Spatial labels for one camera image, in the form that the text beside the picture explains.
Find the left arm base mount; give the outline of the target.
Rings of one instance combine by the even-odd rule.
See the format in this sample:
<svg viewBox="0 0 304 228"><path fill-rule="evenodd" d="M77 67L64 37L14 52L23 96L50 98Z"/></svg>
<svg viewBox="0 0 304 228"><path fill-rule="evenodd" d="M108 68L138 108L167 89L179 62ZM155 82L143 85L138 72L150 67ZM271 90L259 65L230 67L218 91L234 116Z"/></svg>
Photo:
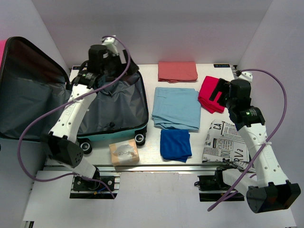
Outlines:
<svg viewBox="0 0 304 228"><path fill-rule="evenodd" d="M116 197L120 186L118 174L104 174L100 180L105 184L94 181L86 181L80 177L74 177L71 185L70 199L99 199L113 200L110 191Z"/></svg>

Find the light blue cloth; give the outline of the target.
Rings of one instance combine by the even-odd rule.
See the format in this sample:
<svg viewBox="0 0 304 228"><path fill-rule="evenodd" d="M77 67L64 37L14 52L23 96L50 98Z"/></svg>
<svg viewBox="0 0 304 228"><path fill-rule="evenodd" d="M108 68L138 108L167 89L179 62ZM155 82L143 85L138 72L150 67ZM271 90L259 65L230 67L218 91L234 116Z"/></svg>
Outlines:
<svg viewBox="0 0 304 228"><path fill-rule="evenodd" d="M193 88L155 88L152 119L162 129L198 130L201 104Z"/></svg>

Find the newspaper print cloth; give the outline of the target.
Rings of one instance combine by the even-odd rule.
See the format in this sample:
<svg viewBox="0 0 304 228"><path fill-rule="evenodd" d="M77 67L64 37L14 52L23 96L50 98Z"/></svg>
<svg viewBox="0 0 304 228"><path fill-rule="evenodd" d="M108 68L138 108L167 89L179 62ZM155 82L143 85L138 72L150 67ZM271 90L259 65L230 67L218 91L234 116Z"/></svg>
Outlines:
<svg viewBox="0 0 304 228"><path fill-rule="evenodd" d="M204 143L202 162L222 163L243 171L250 160L247 146L235 125L213 120Z"/></svg>

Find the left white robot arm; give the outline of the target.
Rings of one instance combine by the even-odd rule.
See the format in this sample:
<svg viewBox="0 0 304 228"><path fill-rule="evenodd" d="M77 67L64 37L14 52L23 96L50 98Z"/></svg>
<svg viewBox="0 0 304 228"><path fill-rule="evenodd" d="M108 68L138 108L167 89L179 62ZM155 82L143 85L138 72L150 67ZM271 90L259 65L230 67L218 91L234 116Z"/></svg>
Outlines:
<svg viewBox="0 0 304 228"><path fill-rule="evenodd" d="M72 92L67 105L48 134L41 136L51 160L84 177L84 184L91 190L100 185L99 170L84 158L84 150L77 144L80 124L108 77L122 73L122 63L115 44L92 45L89 59L79 68L73 79Z"/></svg>

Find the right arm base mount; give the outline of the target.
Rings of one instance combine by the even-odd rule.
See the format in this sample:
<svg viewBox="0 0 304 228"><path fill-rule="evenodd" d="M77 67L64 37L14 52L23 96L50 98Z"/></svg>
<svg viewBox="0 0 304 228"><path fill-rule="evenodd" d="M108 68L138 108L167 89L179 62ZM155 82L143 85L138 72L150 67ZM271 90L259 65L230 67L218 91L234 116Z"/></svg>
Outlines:
<svg viewBox="0 0 304 228"><path fill-rule="evenodd" d="M198 181L194 182L194 186L199 189L200 202L216 202L230 188L223 181L222 173L226 170L237 170L230 165L219 166L211 175L200 175Z"/></svg>

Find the red cloth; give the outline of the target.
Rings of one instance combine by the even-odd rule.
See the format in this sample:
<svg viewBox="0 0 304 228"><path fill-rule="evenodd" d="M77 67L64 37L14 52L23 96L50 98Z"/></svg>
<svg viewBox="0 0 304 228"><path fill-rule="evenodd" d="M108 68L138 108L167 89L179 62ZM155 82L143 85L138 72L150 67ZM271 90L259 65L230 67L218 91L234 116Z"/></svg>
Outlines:
<svg viewBox="0 0 304 228"><path fill-rule="evenodd" d="M217 94L214 101L211 101L209 99L218 81L219 81L218 78L212 76L206 76L199 91L198 101L200 102L201 106L211 114L215 112L217 113L224 112L224 107L220 106L217 103L217 100L219 99L221 93Z"/></svg>

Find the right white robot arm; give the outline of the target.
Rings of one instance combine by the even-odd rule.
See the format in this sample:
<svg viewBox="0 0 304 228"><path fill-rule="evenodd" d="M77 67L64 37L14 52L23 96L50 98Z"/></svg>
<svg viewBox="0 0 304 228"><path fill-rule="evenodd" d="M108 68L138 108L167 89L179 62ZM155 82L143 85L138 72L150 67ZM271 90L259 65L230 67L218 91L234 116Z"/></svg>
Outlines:
<svg viewBox="0 0 304 228"><path fill-rule="evenodd" d="M247 200L254 213L290 208L301 194L300 186L291 183L281 169L266 133L264 117L259 108L251 105L251 84L243 79L226 81L219 79L210 100L220 97L217 103L226 107L237 132L244 140L254 167L256 180L249 178L247 170L217 168L215 185L219 189L236 190Z"/></svg>

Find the salmon pink cloth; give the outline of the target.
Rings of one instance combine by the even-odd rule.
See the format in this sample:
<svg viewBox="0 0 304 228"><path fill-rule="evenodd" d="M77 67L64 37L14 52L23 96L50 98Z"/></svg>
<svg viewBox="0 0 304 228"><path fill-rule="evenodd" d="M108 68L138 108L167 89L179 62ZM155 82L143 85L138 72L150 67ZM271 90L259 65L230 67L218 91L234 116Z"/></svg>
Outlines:
<svg viewBox="0 0 304 228"><path fill-rule="evenodd" d="M195 62L159 62L158 81L160 82L193 82L198 79Z"/></svg>

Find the dark blue cloth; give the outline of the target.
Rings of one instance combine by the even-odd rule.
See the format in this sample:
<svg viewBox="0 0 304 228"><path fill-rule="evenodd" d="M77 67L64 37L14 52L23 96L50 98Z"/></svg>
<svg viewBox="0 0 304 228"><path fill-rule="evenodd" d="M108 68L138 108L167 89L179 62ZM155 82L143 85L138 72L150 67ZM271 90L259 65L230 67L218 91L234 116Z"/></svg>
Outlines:
<svg viewBox="0 0 304 228"><path fill-rule="evenodd" d="M186 162L192 156L188 130L161 130L160 154L163 159Z"/></svg>

